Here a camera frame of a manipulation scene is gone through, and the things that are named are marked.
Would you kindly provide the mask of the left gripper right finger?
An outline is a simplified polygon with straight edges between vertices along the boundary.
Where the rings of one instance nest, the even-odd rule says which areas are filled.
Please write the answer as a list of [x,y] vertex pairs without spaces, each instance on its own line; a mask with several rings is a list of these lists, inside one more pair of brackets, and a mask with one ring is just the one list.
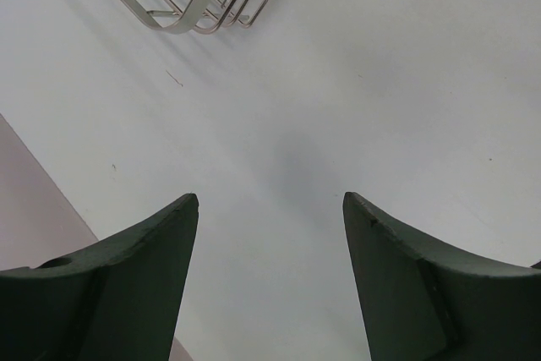
[[342,209],[372,359],[539,359],[539,265],[459,249],[354,192]]

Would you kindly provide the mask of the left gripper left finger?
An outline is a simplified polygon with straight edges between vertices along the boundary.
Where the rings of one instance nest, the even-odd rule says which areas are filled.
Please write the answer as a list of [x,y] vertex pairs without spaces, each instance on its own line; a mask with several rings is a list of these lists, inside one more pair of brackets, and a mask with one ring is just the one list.
[[86,248],[3,271],[2,359],[168,359],[198,218],[185,194]]

